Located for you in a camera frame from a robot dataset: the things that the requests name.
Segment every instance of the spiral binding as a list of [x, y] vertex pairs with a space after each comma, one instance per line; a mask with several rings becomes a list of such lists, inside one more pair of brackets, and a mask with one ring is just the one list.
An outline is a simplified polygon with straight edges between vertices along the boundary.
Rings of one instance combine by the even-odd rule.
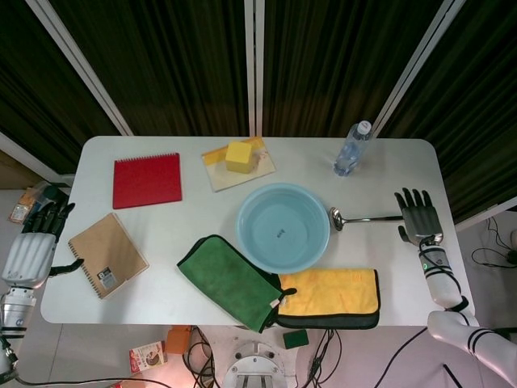
[[115, 160], [115, 163], [133, 162], [135, 160], [158, 159], [158, 158], [163, 158], [165, 156], [175, 156], [175, 155], [179, 155], [179, 154], [177, 152], [172, 152], [172, 153], [168, 153], [168, 154], [158, 154], [158, 155], [153, 155], [153, 156], [140, 156], [140, 157], [136, 157], [136, 158], [126, 158], [126, 159]]
[[[78, 254], [78, 252], [75, 250], [74, 246], [68, 242], [68, 246], [70, 247], [70, 250], [72, 251], [72, 254], [74, 255], [74, 257], [76, 259], [82, 259], [82, 257]], [[94, 282], [94, 277], [90, 274], [90, 271], [88, 271], [86, 269], [86, 267], [84, 266], [84, 263], [86, 261], [83, 261], [82, 264], [81, 264], [81, 268], [82, 270], [84, 271], [84, 274], [86, 275], [86, 278], [88, 279], [88, 281], [90, 282], [91, 286], [93, 287], [94, 291], [97, 293], [97, 296], [98, 297], [101, 297], [101, 294], [100, 294], [100, 290], [99, 290], [99, 287], [97, 287], [97, 285], [95, 284]]]

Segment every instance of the robotic arm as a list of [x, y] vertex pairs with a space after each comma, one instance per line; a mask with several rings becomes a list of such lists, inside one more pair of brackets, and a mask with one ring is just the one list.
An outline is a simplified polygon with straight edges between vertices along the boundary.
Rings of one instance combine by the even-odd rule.
[[461, 295], [461, 287], [449, 265], [438, 214], [427, 192], [403, 189], [395, 193], [406, 227], [399, 226], [403, 241], [418, 247], [420, 263], [433, 301], [445, 311], [429, 314], [427, 327], [442, 342], [475, 356], [479, 361], [517, 387], [517, 345], [490, 329], [480, 328]]
[[54, 250], [74, 204], [60, 209], [59, 204], [48, 204], [34, 213], [19, 234], [2, 273], [10, 286], [0, 300], [0, 384], [17, 376], [18, 352], [36, 304], [34, 290], [50, 276], [75, 271], [82, 259], [64, 267], [51, 267]]

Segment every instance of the yellow towel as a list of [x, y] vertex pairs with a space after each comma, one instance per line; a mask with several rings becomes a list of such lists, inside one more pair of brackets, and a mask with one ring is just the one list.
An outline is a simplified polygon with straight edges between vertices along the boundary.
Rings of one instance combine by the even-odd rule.
[[379, 310], [373, 269], [309, 269], [280, 275], [280, 282], [282, 289], [297, 292], [284, 298], [279, 315], [373, 314]]

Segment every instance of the kraft notebook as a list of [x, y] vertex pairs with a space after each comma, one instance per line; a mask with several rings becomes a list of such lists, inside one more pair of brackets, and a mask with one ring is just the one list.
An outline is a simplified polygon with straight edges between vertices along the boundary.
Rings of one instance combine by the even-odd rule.
[[179, 154], [115, 160], [114, 209], [163, 204], [181, 199]]
[[101, 299], [149, 266], [114, 213], [68, 241]]

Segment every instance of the cable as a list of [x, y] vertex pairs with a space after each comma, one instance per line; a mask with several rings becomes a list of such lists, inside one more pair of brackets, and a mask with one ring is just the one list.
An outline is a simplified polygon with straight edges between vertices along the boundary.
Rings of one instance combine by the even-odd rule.
[[[494, 222], [495, 224], [495, 229], [491, 229], [490, 228], [490, 224], [491, 222]], [[501, 239], [501, 235], [499, 234], [499, 225], [498, 225], [498, 222], [495, 221], [495, 218], [493, 217], [490, 217], [488, 219], [488, 226], [486, 227], [486, 229], [489, 231], [489, 232], [495, 232], [495, 243], [500, 246], [501, 248], [505, 248], [507, 249], [508, 251], [511, 251], [511, 248], [509, 246], [507, 246], [503, 240]]]
[[[335, 335], [338, 337], [338, 340], [339, 340], [338, 361], [336, 362], [336, 365], [332, 369], [330, 374], [323, 381], [320, 381], [320, 378], [322, 377], [322, 362], [325, 358], [330, 341], [332, 341], [332, 339], [334, 338]], [[329, 380], [330, 377], [332, 377], [332, 375], [338, 368], [339, 362], [341, 361], [342, 352], [343, 352], [343, 344], [341, 342], [341, 337], [339, 336], [338, 331], [331, 330], [331, 329], [325, 330], [325, 332], [323, 333], [322, 339], [320, 339], [320, 342], [317, 346], [316, 352], [314, 353], [314, 358], [313, 358], [313, 361], [312, 361], [310, 369], [309, 369], [309, 376], [307, 377], [307, 382], [303, 386], [299, 387], [298, 382], [296, 380], [296, 388], [307, 388], [311, 384], [313, 384], [313, 386], [315, 388], [321, 387], [321, 384], [326, 382], [327, 380]]]
[[152, 382], [164, 386], [165, 388], [172, 388], [164, 382], [157, 382], [156, 380], [149, 380], [148, 378], [135, 378], [135, 377], [110, 377], [110, 378], [95, 378], [93, 380], [83, 380], [79, 382], [26, 382], [20, 376], [15, 377], [15, 380], [23, 386], [83, 386], [85, 384], [92, 384], [94, 382]]
[[448, 271], [445, 271], [442, 267], [440, 267], [437, 263], [435, 263], [433, 260], [431, 260], [429, 258], [429, 256], [426, 255], [426, 252], [423, 251], [422, 247], [425, 243], [427, 243], [428, 241], [433, 241], [435, 239], [435, 236], [432, 235], [432, 236], [429, 236], [427, 238], [423, 238], [422, 240], [420, 240], [420, 243], [418, 245], [418, 249], [420, 250], [420, 255], [423, 256], [423, 258], [425, 260], [427, 260], [429, 263], [433, 264], [435, 266], [435, 268], [437, 268], [439, 270], [440, 273], [444, 273], [445, 275], [449, 276], [452, 281], [454, 281], [454, 283], [456, 283], [456, 287], [458, 288], [458, 291], [461, 293], [461, 285], [460, 285], [460, 282], [454, 277], [454, 275], [452, 275], [452, 273], [448, 272]]
[[500, 265], [500, 264], [493, 264], [493, 263], [488, 263], [488, 262], [482, 263], [481, 261], [477, 261], [474, 258], [474, 253], [476, 253], [478, 251], [491, 251], [493, 253], [497, 253], [498, 255], [503, 257], [504, 259], [506, 258], [506, 256], [504, 254], [502, 254], [501, 252], [497, 252], [495, 249], [492, 249], [492, 248], [477, 248], [477, 249], [474, 249], [472, 251], [472, 254], [470, 255], [470, 258], [476, 264], [483, 265], [483, 266], [488, 267], [488, 268], [508, 268], [508, 269], [517, 268], [517, 265]]
[[[191, 357], [192, 350], [196, 346], [201, 345], [201, 346], [208, 346], [210, 348], [210, 344], [208, 343], [208, 340], [204, 336], [203, 332], [197, 326], [194, 326], [193, 330], [196, 330], [198, 332], [198, 334], [201, 337], [201, 341], [198, 341], [198, 342], [194, 343], [193, 345], [191, 345], [189, 347], [188, 351], [185, 354], [183, 354], [183, 356], [182, 356], [183, 363], [185, 364], [185, 367], [188, 369], [188, 371], [191, 373], [192, 378], [194, 378], [195, 385], [199, 384], [201, 386], [201, 388], [209, 388], [210, 386], [213, 386], [213, 385], [215, 385], [217, 388], [221, 388], [221, 386], [219, 385], [219, 383], [216, 380], [216, 371], [215, 371], [215, 367], [214, 367], [212, 351], [211, 351], [211, 354], [208, 357], [206, 363], [203, 365], [203, 368], [201, 368], [201, 370], [199, 372], [195, 371], [191, 366], [190, 357]], [[211, 377], [212, 384], [210, 386], [206, 387], [206, 385], [203, 383], [203, 377]]]
[[[492, 221], [495, 224], [495, 229], [491, 228]], [[512, 251], [512, 249], [509, 246], [507, 246], [501, 239], [501, 235], [499, 234], [499, 225], [498, 225], [497, 221], [495, 221], [495, 218], [491, 217], [488, 219], [488, 225], [486, 226], [486, 230], [489, 232], [495, 232], [495, 243], [498, 247], [507, 249], [508, 251]], [[505, 268], [505, 269], [517, 268], [517, 265], [501, 265], [501, 264], [477, 261], [476, 258], [474, 257], [474, 254], [479, 251], [490, 251], [490, 252], [493, 252], [493, 253], [503, 257], [504, 259], [507, 259], [506, 255], [504, 255], [503, 253], [501, 253], [499, 251], [496, 251], [495, 249], [481, 247], [481, 248], [474, 249], [472, 251], [472, 253], [470, 254], [470, 258], [476, 264], [479, 264], [479, 265], [482, 265], [482, 266], [488, 267], [488, 268]]]
[[379, 378], [379, 381], [377, 384], [375, 384], [374, 388], [379, 388], [379, 385], [382, 383], [382, 380], [384, 380], [386, 373], [389, 370], [389, 367], [391, 364], [395, 361], [395, 358], [399, 355], [399, 353], [407, 346], [409, 345], [413, 340], [415, 340], [419, 335], [421, 335], [424, 331], [427, 330], [427, 327], [424, 327], [421, 331], [419, 331], [417, 334], [413, 335], [411, 338], [409, 338], [396, 352], [392, 355], [391, 359], [389, 360], [389, 363], [386, 365], [385, 371], [382, 373], [382, 375]]
[[326, 378], [321, 380], [320, 384], [323, 384], [324, 382], [326, 382], [327, 380], [329, 380], [332, 377], [332, 375], [334, 374], [334, 372], [338, 368], [339, 363], [341, 362], [341, 355], [343, 354], [343, 343], [341, 342], [341, 336], [339, 335], [339, 331], [336, 330], [335, 332], [336, 332], [336, 335], [338, 336], [338, 340], [339, 340], [339, 356], [338, 356], [338, 360], [336, 361], [336, 365], [332, 369], [332, 372], [330, 372], [330, 374]]

